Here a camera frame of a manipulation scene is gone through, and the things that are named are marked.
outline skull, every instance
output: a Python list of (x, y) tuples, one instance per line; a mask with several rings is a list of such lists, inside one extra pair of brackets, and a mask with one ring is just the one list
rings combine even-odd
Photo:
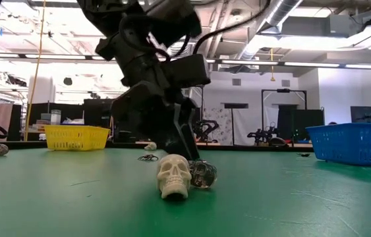
[(144, 149), (147, 151), (155, 151), (157, 149), (157, 145), (154, 142), (150, 142)]
[(190, 167), (187, 159), (180, 155), (167, 155), (157, 166), (157, 188), (161, 191), (161, 198), (171, 194), (181, 194), (188, 197), (190, 189)]

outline skull eye socket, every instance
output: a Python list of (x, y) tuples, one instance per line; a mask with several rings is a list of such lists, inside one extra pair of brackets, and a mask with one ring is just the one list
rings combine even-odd
[(168, 171), (172, 168), (172, 164), (171, 163), (166, 163), (164, 164), (162, 167), (161, 167), (161, 171)]
[(182, 171), (187, 171), (186, 165), (184, 163), (178, 164), (178, 168)]

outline ceiling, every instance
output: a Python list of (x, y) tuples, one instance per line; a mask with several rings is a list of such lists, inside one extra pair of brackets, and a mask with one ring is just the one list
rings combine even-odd
[[(152, 0), (143, 1), (143, 8), (151, 5)], [(208, 7), (196, 7), (200, 17), (203, 35), (216, 29), (242, 21), (257, 13), (263, 0), (220, 0)], [(0, 53), (37, 54), (40, 45), (40, 22), (43, 11), (42, 1), (3, 0), (0, 6)], [(371, 10), (371, 0), (306, 0), (295, 9), (291, 16), (327, 17), (333, 14), (362, 13)], [(206, 41), (199, 49), (199, 53), (207, 58), (220, 56), (234, 57), (240, 53), (247, 42), (251, 40), (249, 33), (254, 24), (235, 29)], [(94, 49), (103, 37), (91, 23), (84, 17), (75, 0), (47, 0), (45, 8), (45, 24), (43, 28), (42, 53), (55, 55), (95, 55)], [(327, 51), (307, 51), (300, 49), (273, 48), (259, 50), (256, 54), (260, 60), (286, 60), (286, 61), (313, 61)], [(360, 59), (352, 57), (351, 52), (334, 52), (341, 61)], [(0, 73), (8, 72), (16, 77), (28, 81), (35, 66), (33, 63), (8, 62), (0, 60)], [(122, 73), (117, 65), (85, 65), (71, 63), (52, 63), (53, 71), (57, 72), (58, 85), (64, 77), (90, 79), (93, 83), (75, 83), (78, 88), (85, 90), (122, 90), (119, 83)], [(261, 67), (260, 72), (269, 68)], [(295, 68), (279, 67), (276, 72), (294, 72)]]

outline green table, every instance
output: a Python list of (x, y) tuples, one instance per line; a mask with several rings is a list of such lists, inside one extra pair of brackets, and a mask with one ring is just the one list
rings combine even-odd
[(201, 151), (217, 183), (169, 202), (157, 163), (137, 160), (145, 152), (10, 151), (0, 158), (0, 236), (371, 236), (371, 168)]

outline ceiling duct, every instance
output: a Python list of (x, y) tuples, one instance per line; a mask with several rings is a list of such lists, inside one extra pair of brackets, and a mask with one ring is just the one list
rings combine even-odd
[[(255, 25), (256, 34), (266, 32), (271, 34), (280, 34), (282, 23), (288, 18), (291, 11), (297, 8), (303, 0), (277, 0), (270, 5), (268, 11), (264, 14), (264, 18), (257, 20)], [(257, 53), (258, 49), (249, 49), (252, 44), (252, 38), (247, 47), (237, 56), (237, 59), (250, 60)]]

